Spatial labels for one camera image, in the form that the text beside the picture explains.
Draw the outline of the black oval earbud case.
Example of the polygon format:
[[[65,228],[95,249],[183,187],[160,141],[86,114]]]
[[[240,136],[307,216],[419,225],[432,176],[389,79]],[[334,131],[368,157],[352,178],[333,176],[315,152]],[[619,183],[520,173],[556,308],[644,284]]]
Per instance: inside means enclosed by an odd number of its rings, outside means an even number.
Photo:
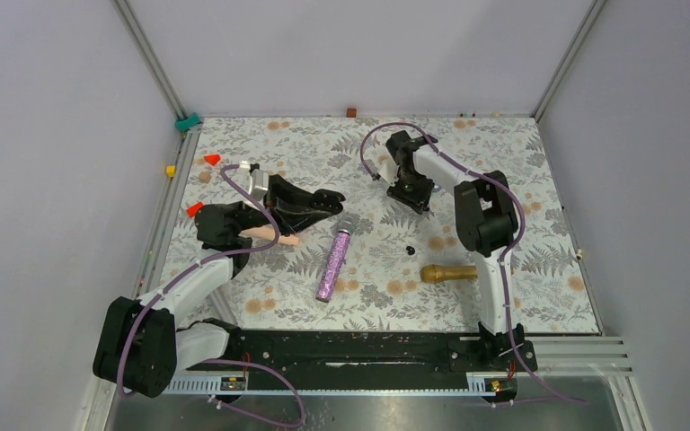
[[[318,189],[311,197],[311,207],[316,210],[325,211],[332,215],[337,215],[343,211],[343,202],[346,198],[337,191],[329,189]]]

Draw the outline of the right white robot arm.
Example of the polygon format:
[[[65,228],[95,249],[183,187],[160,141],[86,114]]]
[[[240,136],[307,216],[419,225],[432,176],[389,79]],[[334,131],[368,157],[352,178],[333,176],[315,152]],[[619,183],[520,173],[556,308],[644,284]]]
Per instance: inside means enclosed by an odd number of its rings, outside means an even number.
[[[481,296],[479,340],[470,357],[488,368],[516,365],[531,374],[537,368],[533,345],[521,324],[513,322],[509,273],[511,252],[520,240],[518,204],[500,172],[479,173],[440,150],[430,136],[392,134],[386,148],[392,162],[381,169],[389,180],[387,195],[421,214],[435,187],[452,194],[456,235],[471,253]]]

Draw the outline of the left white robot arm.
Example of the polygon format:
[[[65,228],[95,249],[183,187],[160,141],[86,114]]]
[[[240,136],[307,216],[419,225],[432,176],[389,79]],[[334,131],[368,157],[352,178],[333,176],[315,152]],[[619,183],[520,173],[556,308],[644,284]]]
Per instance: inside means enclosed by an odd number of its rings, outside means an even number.
[[[240,363],[243,346],[224,323],[199,322],[181,328],[187,314],[212,292],[236,278],[257,250],[340,214],[338,191],[309,192],[257,166],[243,187],[226,183],[241,200],[205,204],[194,216],[201,251],[162,288],[135,299],[115,299],[105,315],[95,351],[93,375],[115,383],[122,394],[159,396],[174,375],[211,359],[220,368]],[[272,236],[259,248],[244,231],[269,226]]]

